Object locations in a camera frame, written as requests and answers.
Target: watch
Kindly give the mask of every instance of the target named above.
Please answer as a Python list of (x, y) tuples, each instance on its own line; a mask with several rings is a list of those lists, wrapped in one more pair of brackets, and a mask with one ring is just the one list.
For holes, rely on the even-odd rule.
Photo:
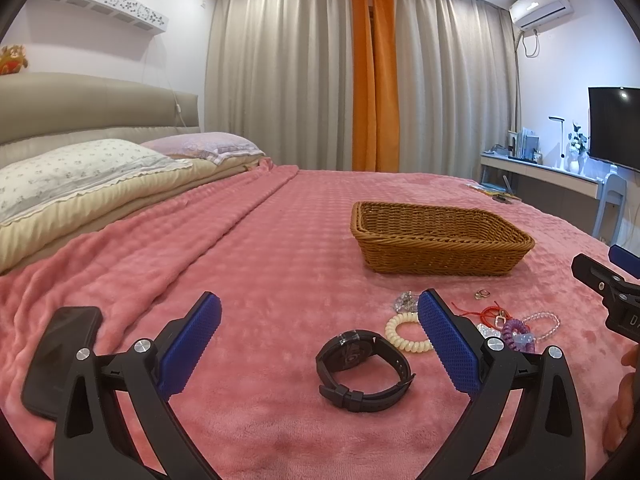
[[(351, 391), (337, 383), (332, 374), (349, 370), (379, 355), (400, 376), (400, 381), (380, 393), (364, 394)], [(350, 412), (381, 412), (393, 406), (406, 393), (414, 380), (409, 361), (383, 336), (369, 330), (351, 330), (332, 338), (316, 356), (316, 370), (322, 381), (320, 395), (329, 399), (338, 408)]]

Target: human hand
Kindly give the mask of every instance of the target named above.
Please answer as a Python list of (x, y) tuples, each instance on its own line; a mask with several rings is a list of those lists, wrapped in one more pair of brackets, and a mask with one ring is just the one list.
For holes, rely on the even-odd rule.
[[(638, 362), (638, 352), (640, 345), (634, 346), (626, 354), (622, 356), (621, 363), (623, 366), (636, 367)], [(609, 410), (609, 419), (604, 431), (602, 443), (604, 449), (613, 452), (617, 449), (626, 435), (626, 430), (631, 424), (634, 416), (634, 384), (635, 373), (632, 372), (623, 377), (618, 389), (618, 398)]]

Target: stuffed toy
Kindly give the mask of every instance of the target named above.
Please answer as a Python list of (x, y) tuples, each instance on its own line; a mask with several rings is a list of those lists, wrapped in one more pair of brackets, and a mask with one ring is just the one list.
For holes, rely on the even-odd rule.
[(4, 46), (0, 50), (0, 75), (17, 74), (22, 67), (27, 68), (29, 62), (25, 57), (24, 46)]

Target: black tv screen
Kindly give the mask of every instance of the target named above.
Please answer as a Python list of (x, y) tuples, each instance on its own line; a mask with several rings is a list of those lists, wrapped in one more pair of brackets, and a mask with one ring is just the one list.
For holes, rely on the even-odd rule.
[(640, 171), (640, 89), (589, 88), (589, 156)]

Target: bed headboard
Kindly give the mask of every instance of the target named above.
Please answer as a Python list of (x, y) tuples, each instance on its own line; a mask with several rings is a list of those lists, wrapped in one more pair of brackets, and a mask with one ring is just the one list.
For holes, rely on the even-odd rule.
[(0, 168), (88, 140), (140, 144), (199, 131), (196, 95), (88, 75), (0, 76)]

